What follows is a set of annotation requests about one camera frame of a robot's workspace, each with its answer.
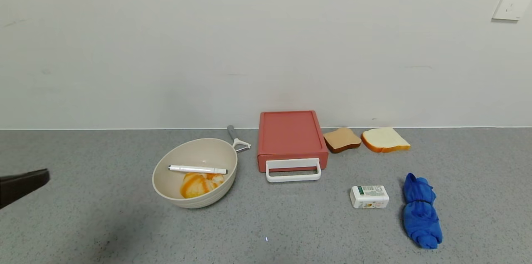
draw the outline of black object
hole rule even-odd
[[[41,188],[50,181],[48,169],[0,177],[0,209]]]

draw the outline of red drawer box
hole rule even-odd
[[[263,112],[257,148],[259,171],[266,172],[267,160],[319,158],[327,166],[329,151],[315,111]],[[315,170],[316,167],[272,169],[271,171]]]

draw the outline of beige bowl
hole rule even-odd
[[[169,171],[168,165],[191,165],[227,169],[225,181],[211,192],[184,198],[179,189],[186,173]],[[237,154],[221,139],[202,138],[189,141],[169,151],[157,164],[152,175],[156,192],[170,203],[183,208],[201,208],[220,200],[231,188],[236,176]]]

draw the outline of blue towel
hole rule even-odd
[[[427,179],[409,173],[404,181],[404,228],[408,236],[424,249],[437,249],[443,241],[439,219],[434,209],[436,194]]]

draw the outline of wall outlet plate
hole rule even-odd
[[[520,20],[531,0],[500,0],[493,18],[500,20]]]

